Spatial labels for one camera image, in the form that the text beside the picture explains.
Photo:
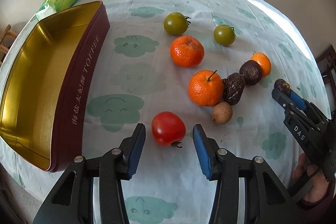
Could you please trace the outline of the person's right hand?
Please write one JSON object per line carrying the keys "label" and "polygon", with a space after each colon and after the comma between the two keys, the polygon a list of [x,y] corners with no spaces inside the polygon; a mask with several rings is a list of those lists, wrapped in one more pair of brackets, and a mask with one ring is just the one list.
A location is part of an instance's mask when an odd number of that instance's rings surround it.
{"label": "person's right hand", "polygon": [[318,169],[318,166],[310,164],[310,161],[307,159],[306,155],[302,153],[298,158],[298,164],[292,172],[292,178],[298,179],[305,172],[310,177],[310,182],[312,186],[303,197],[303,200],[308,203],[315,203],[323,199],[327,193],[330,182],[326,180],[323,172]]}

